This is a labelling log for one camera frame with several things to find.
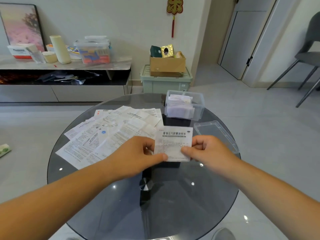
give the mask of white thermos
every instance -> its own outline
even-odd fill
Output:
[[[50,40],[54,47],[54,52],[57,55],[58,61],[61,64],[68,64],[71,62],[69,52],[66,48],[65,43],[63,42],[60,35],[51,35]]]

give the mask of black table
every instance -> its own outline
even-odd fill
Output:
[[[94,116],[96,109],[117,109],[122,105],[135,109],[160,108],[164,125],[193,127],[195,122],[217,120],[229,132],[222,121],[207,109],[199,121],[166,118],[163,115],[165,99],[165,94],[157,93],[125,95],[100,103],[78,116],[52,150],[48,183],[77,170],[55,152],[69,141],[64,133]],[[143,178],[151,180],[150,190],[141,190]],[[90,240],[164,237],[196,240],[225,217],[237,194],[238,189],[234,185],[200,162],[165,162],[108,186],[67,223],[83,238]]]

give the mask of chair seat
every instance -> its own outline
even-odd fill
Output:
[[[320,67],[320,52],[305,52],[295,56],[297,60],[303,63],[310,64],[316,67]]]

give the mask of picture frame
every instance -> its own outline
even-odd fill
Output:
[[[10,45],[35,44],[38,50],[46,50],[35,5],[0,2],[0,17]]]

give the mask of marble countertop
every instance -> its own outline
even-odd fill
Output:
[[[0,55],[0,70],[129,70],[131,61],[109,64],[83,64],[82,60],[71,60],[69,64],[60,62],[37,64],[32,59],[16,59],[11,55]]]

